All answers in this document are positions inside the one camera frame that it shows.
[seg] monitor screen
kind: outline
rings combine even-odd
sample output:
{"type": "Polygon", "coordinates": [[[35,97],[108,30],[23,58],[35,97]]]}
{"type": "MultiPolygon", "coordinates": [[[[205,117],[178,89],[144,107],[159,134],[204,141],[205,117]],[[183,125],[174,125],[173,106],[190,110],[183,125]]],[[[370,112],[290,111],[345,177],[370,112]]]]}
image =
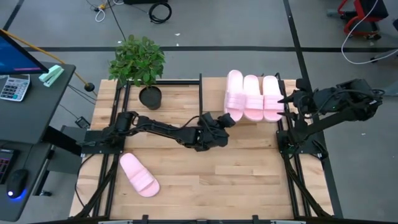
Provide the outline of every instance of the monitor screen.
{"type": "Polygon", "coordinates": [[[0,75],[47,72],[40,62],[0,31],[0,75]]]}

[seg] red chair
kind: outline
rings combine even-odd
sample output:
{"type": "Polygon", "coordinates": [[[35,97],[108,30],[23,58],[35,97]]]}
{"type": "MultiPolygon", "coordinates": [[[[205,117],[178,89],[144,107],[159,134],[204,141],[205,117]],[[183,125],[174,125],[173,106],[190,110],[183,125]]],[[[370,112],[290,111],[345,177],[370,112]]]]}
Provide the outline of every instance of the red chair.
{"type": "MultiPolygon", "coordinates": [[[[351,28],[355,26],[356,22],[361,21],[365,18],[365,16],[370,12],[373,8],[376,0],[354,0],[355,11],[345,12],[341,9],[347,3],[348,0],[343,0],[343,2],[338,7],[338,14],[340,14],[340,18],[347,21],[347,25],[344,27],[344,33],[349,34],[351,32],[351,28]]],[[[354,30],[351,35],[363,35],[369,39],[380,39],[379,28],[376,22],[385,19],[388,16],[388,12],[386,6],[384,5],[383,0],[379,0],[373,9],[372,13],[363,21],[368,22],[370,24],[370,29],[365,30],[354,30]]]]}

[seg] pink slipper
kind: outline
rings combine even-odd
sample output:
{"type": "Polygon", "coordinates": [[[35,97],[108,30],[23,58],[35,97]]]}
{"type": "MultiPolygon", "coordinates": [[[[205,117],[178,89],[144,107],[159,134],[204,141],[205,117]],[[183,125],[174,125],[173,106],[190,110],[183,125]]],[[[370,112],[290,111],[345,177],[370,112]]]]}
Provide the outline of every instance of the pink slipper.
{"type": "Polygon", "coordinates": [[[143,197],[152,197],[159,192],[160,185],[155,177],[131,153],[120,158],[120,164],[131,185],[143,197]]]}
{"type": "Polygon", "coordinates": [[[260,93],[259,79],[255,75],[246,75],[243,80],[243,92],[246,95],[244,116],[251,121],[261,121],[264,117],[264,97],[260,93]]]}
{"type": "Polygon", "coordinates": [[[268,122],[276,122],[282,118],[278,112],[284,111],[284,104],[278,103],[283,99],[280,94],[278,79],[272,75],[262,80],[262,94],[264,95],[264,119],[268,122]]]}
{"type": "Polygon", "coordinates": [[[229,113],[234,121],[239,121],[242,118],[243,109],[243,75],[238,70],[232,70],[226,78],[224,113],[229,113]]]}

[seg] wooden tabletop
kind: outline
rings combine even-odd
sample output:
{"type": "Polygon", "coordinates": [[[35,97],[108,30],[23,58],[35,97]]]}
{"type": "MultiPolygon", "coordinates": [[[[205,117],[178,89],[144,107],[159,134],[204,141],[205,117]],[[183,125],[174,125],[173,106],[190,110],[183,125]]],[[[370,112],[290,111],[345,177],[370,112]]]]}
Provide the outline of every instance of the wooden tabletop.
{"type": "MultiPolygon", "coordinates": [[[[287,94],[295,80],[285,80],[287,94]]],[[[223,114],[225,78],[203,78],[203,111],[213,118],[223,114]]],[[[141,90],[131,87],[128,110],[150,119],[181,126],[199,113],[198,85],[162,85],[162,106],[149,111],[138,100],[141,90]]],[[[98,92],[92,129],[108,126],[116,82],[102,80],[98,92]]],[[[121,111],[124,90],[121,93],[121,111]]],[[[242,119],[228,128],[226,147],[196,152],[172,139],[139,133],[126,139],[124,152],[133,153],[160,183],[160,192],[151,198],[141,197],[130,185],[119,166],[116,177],[111,219],[141,219],[149,215],[156,220],[236,219],[248,220],[293,218],[284,162],[279,154],[276,123],[255,123],[242,119]]],[[[82,167],[77,191],[87,202],[96,190],[103,155],[95,155],[82,167]]],[[[321,162],[310,155],[300,155],[307,189],[328,213],[330,197],[321,162]]],[[[296,188],[300,214],[302,201],[296,188]]],[[[106,191],[101,201],[103,214],[106,191]]],[[[70,215],[81,210],[75,195],[70,215]]]]}

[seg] desk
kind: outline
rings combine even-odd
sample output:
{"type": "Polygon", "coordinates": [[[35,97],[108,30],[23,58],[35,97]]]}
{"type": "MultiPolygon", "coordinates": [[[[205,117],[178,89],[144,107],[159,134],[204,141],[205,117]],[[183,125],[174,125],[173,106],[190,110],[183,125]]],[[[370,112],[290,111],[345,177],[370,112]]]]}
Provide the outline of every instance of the desk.
{"type": "MultiPolygon", "coordinates": [[[[292,93],[295,80],[286,80],[287,93],[292,93]]],[[[98,92],[92,129],[109,124],[116,83],[102,80],[98,92]]],[[[181,126],[198,115],[197,85],[162,85],[162,106],[149,111],[138,100],[140,89],[131,87],[128,111],[137,111],[157,121],[181,126]]],[[[203,111],[214,118],[222,114],[225,78],[203,79],[203,111]]],[[[121,111],[122,90],[119,111],[121,111]]],[[[110,219],[151,220],[235,219],[250,220],[293,218],[284,162],[279,154],[276,123],[253,123],[246,119],[228,128],[226,147],[195,152],[174,140],[150,133],[139,133],[126,139],[125,152],[131,152],[155,175],[160,192],[152,198],[139,196],[119,167],[110,219]]],[[[80,171],[77,189],[87,202],[97,188],[102,155],[95,155],[80,171]]],[[[310,155],[300,155],[308,190],[328,213],[333,214],[321,162],[310,155]]],[[[299,205],[301,196],[297,192],[299,205]]],[[[103,214],[106,192],[101,201],[103,214]]],[[[76,196],[70,215],[81,210],[76,196]]]]}
{"type": "MultiPolygon", "coordinates": [[[[56,65],[46,62],[43,64],[47,68],[56,65]]],[[[60,66],[65,71],[50,88],[39,80],[40,75],[32,75],[32,86],[24,101],[0,100],[0,146],[9,142],[2,148],[19,152],[9,174],[22,169],[25,161],[24,168],[29,171],[25,191],[18,199],[10,199],[6,185],[0,185],[1,220],[15,222],[19,219],[50,152],[51,145],[41,142],[41,139],[75,71],[74,65],[60,66]]],[[[1,88],[5,81],[6,79],[0,80],[1,88]]]]}

